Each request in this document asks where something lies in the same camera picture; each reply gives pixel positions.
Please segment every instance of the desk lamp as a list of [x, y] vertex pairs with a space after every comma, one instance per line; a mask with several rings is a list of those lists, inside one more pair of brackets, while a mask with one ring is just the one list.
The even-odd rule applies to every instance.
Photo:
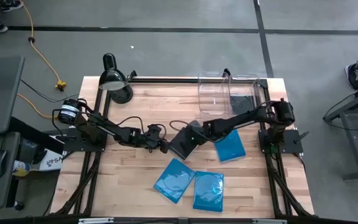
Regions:
[[110, 98], [119, 104], [127, 103], [134, 95], [128, 85], [127, 77], [117, 68], [116, 58], [113, 54], [103, 55], [104, 72], [99, 79], [99, 88], [110, 91]]

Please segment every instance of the gray floor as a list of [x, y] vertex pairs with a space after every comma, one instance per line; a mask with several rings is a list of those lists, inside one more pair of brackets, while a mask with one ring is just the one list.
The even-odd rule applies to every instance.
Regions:
[[[358, 1], [260, 0], [266, 29], [358, 30]], [[38, 26], [176, 27], [257, 29], [252, 0], [31, 0], [27, 6]], [[1, 15], [9, 25], [29, 24], [24, 10]], [[29, 31], [0, 34], [0, 57], [23, 55], [23, 79], [52, 98], [78, 93], [82, 77], [100, 75], [101, 57], [112, 52], [120, 69], [144, 76], [195, 76], [201, 70], [256, 73], [266, 77], [259, 34], [174, 32], [35, 32], [36, 46], [55, 67], [66, 92], [53, 89], [56, 79], [31, 49]], [[310, 131], [304, 138], [306, 174], [317, 215], [358, 221], [358, 180], [343, 182], [355, 172], [345, 132], [327, 126], [326, 110], [353, 91], [343, 68], [358, 60], [358, 35], [267, 35], [274, 77], [284, 78], [295, 108], [296, 126]], [[39, 100], [27, 87], [20, 93]], [[40, 101], [44, 113], [60, 107]], [[14, 115], [51, 130], [22, 99]], [[41, 215], [53, 192], [57, 174], [34, 175], [24, 183], [30, 192], [25, 210], [4, 210], [2, 217]]]

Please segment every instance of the butcher block tabletop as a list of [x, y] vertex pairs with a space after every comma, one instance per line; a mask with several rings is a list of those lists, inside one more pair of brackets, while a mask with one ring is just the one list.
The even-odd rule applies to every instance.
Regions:
[[[93, 108], [99, 77], [84, 77], [80, 98]], [[271, 100], [288, 100], [284, 81], [268, 78]], [[250, 89], [248, 84], [236, 84], [235, 91]], [[197, 83], [132, 83], [134, 91], [130, 102], [119, 105], [110, 103], [108, 118], [118, 123], [129, 116], [140, 116], [146, 127], [161, 123], [167, 127], [165, 139], [170, 141], [177, 133], [169, 126], [171, 120], [193, 121], [200, 117]], [[174, 123], [177, 128], [181, 123]], [[138, 119], [130, 119], [121, 126], [140, 127]], [[213, 143], [199, 146], [184, 162], [193, 170], [224, 174], [223, 212], [193, 209], [194, 181], [177, 204], [153, 188], [166, 166], [177, 156], [171, 151], [163, 154], [158, 149], [149, 153], [142, 148], [121, 146], [109, 136], [102, 153], [91, 215], [93, 217], [188, 217], [188, 218], [272, 218], [265, 156], [261, 153], [257, 131], [253, 124], [238, 129], [246, 150], [245, 158], [220, 162]], [[282, 154], [288, 188], [310, 213], [313, 206], [305, 171], [299, 158]], [[63, 161], [50, 212], [56, 212], [70, 198], [78, 186], [84, 152], [75, 152]], [[280, 208], [284, 210], [283, 197], [278, 185]], [[83, 202], [86, 201], [85, 189]]]

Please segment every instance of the white label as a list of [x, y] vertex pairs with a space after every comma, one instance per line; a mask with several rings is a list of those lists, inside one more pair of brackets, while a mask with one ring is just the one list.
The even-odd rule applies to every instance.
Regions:
[[[69, 106], [69, 105], [62, 105], [62, 109], [76, 111], [76, 112], [79, 111], [79, 109], [75, 108], [74, 106]], [[76, 116], [76, 113], [70, 112], [70, 111], [61, 111], [61, 113], [67, 114], [68, 116], [72, 116], [73, 118], [75, 118], [75, 116]]]

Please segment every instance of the yellow extension cord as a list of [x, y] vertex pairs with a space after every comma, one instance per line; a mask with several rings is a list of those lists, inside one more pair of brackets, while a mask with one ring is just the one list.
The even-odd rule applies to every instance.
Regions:
[[[52, 71], [54, 72], [54, 74], [56, 75], [57, 78], [57, 84], [55, 85], [56, 89], [59, 89], [60, 91], [63, 91], [64, 88], [67, 86], [67, 84], [63, 81], [61, 81], [58, 73], [56, 72], [56, 70], [49, 64], [48, 60], [41, 54], [41, 52], [34, 46], [34, 24], [32, 22], [32, 18], [30, 15], [29, 10], [27, 9], [27, 7], [25, 6], [24, 2], [21, 1], [21, 3], [23, 4], [23, 7], [25, 9], [25, 11], [27, 12], [27, 15], [29, 17], [30, 20], [30, 24], [31, 24], [31, 38], [29, 38], [29, 42], [31, 44], [31, 47], [42, 57], [42, 59], [44, 60], [44, 62], [49, 66], [50, 69], [52, 69]], [[28, 102], [31, 107], [33, 107], [33, 109], [35, 110], [35, 112], [37, 112], [40, 116], [44, 117], [44, 118], [48, 118], [51, 119], [52, 116], [48, 116], [48, 115], [44, 115], [43, 113], [41, 113], [36, 107], [35, 105], [29, 100], [27, 99], [25, 96], [21, 95], [21, 94], [17, 94], [19, 97], [23, 98], [24, 100], [26, 100], [26, 102]]]

